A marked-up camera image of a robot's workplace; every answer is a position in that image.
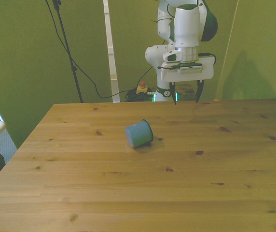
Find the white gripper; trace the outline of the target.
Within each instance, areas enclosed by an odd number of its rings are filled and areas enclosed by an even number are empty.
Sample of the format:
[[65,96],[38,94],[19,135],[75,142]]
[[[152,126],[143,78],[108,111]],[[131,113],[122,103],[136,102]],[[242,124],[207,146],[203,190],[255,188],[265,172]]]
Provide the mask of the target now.
[[214,75],[214,57],[204,57],[194,63],[164,62],[161,66],[161,80],[169,83],[169,89],[174,104],[176,104],[175,82],[197,81],[195,102],[198,103],[203,92],[204,80]]

